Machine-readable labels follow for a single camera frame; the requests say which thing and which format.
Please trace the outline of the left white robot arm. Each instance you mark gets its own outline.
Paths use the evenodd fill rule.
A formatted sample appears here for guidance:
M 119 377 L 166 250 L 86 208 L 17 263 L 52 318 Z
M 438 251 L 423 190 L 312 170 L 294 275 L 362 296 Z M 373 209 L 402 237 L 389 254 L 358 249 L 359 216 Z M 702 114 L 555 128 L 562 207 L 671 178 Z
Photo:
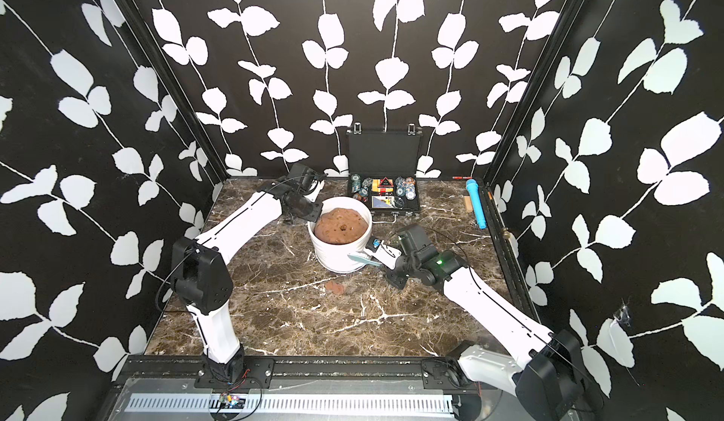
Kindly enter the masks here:
M 261 185 L 241 208 L 208 232 L 173 244 L 168 283 L 195 321 L 204 354 L 214 364 L 226 366 L 242 353 L 228 309 L 234 283 L 227 265 L 282 215 L 317 221 L 322 214 L 317 196 L 325 179 L 304 164 L 294 164 L 288 175 Z

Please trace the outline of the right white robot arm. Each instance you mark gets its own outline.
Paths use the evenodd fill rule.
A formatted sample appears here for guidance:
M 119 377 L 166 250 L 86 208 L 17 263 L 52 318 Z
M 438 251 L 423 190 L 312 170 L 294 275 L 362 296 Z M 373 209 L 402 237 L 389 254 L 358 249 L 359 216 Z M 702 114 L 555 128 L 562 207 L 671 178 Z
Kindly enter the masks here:
M 561 420 L 573 410 L 591 379 L 580 343 L 570 332 L 555 333 L 522 313 L 485 283 L 463 256 L 438 250 L 422 226 L 399 230 L 398 240 L 397 247 L 390 247 L 372 237 L 364 247 L 384 266 L 387 281 L 402 289 L 409 279 L 417 279 L 434 288 L 505 349 L 503 354 L 479 346 L 463 349 L 456 364 L 467 380 L 511 394 L 535 420 Z

